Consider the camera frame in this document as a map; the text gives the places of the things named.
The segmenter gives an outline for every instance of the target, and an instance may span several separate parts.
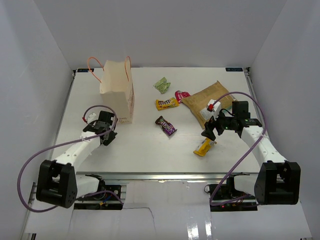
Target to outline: brown paper bag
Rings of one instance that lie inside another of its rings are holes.
[[[211,99],[217,100],[220,96],[228,92],[229,91],[224,86],[222,86],[219,81],[216,81],[216,83],[214,83],[211,86],[208,86],[206,89],[200,92],[197,92],[192,96],[183,98],[182,102],[188,106],[188,108],[191,110],[193,115],[196,117],[196,119],[200,123],[201,127],[204,129],[206,120],[201,115],[200,111],[207,106],[208,102]],[[230,109],[232,107],[233,101],[236,101],[236,99],[233,96],[231,95],[225,96],[220,100],[221,108],[227,109],[227,110]]]
[[[91,71],[89,67],[90,59],[95,59],[103,68],[101,79]],[[115,111],[118,123],[132,123],[135,93],[131,75],[130,57],[127,56],[122,62],[107,60],[104,66],[95,57],[89,57],[87,64],[89,71],[100,81],[100,95],[103,104]]]

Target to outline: green snack packet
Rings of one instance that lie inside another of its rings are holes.
[[[171,82],[167,82],[167,79],[165,77],[161,78],[159,81],[153,85],[158,91],[162,94],[165,94],[168,91],[168,88],[170,87]]]

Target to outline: white wall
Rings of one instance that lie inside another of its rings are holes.
[[[248,67],[286,2],[34,1],[72,69],[127,55],[134,66]]]
[[[289,0],[252,65],[274,145],[301,166],[300,199],[320,239],[320,1]]]
[[[20,236],[27,211],[17,194],[18,173],[32,154],[52,145],[71,81],[72,71],[33,0],[0,0],[2,240]],[[45,157],[22,177],[26,200]]]

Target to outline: orange bag handle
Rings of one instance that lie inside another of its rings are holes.
[[[129,56],[126,56],[125,59],[124,59],[125,74],[126,74],[126,78],[128,79],[128,82],[129,82],[129,77],[128,77],[127,68],[126,68],[126,60],[127,60],[127,58],[129,58],[129,61],[130,61],[130,69],[131,69],[131,58]]]
[[[90,59],[96,60],[96,61],[100,64],[100,66],[102,67],[103,71],[105,71],[105,68],[104,68],[104,66],[102,66],[102,64],[99,62],[99,60],[96,59],[94,56],[89,57],[88,60],[87,60],[87,62],[86,62],[87,65],[88,65],[88,69],[89,69],[89,71],[92,73],[92,75],[93,75],[96,79],[98,79],[98,81],[99,81],[100,83],[102,83],[101,80],[100,80],[100,79],[94,74],[94,72],[91,70],[91,68],[90,68],[90,66],[89,66],[89,61],[90,61]]]
[[[126,58],[124,59],[125,74],[126,74],[126,78],[128,79],[128,82],[129,82],[129,76],[128,76],[127,67],[126,67],[126,60],[127,60],[127,58],[129,58],[129,61],[130,61],[130,69],[131,69],[131,58],[130,58],[130,56],[126,56]],[[91,70],[91,68],[90,68],[90,66],[89,66],[89,61],[90,61],[90,59],[96,60],[96,61],[100,64],[100,66],[101,66],[101,68],[103,69],[103,71],[105,71],[105,68],[104,68],[104,66],[102,66],[102,64],[100,63],[100,61],[99,61],[97,58],[95,58],[94,56],[89,57],[88,60],[87,60],[87,62],[86,62],[87,65],[88,65],[88,69],[89,69],[89,71],[92,73],[92,75],[93,75],[96,79],[98,79],[98,81],[99,81],[100,83],[102,83],[101,80],[100,80],[100,79],[94,74],[94,72]]]

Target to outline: purple candy wrapper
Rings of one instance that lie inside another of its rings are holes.
[[[160,125],[162,128],[162,131],[164,131],[168,136],[171,136],[174,132],[177,131],[177,129],[175,129],[170,122],[166,121],[163,116],[160,116],[155,121],[155,124]]]

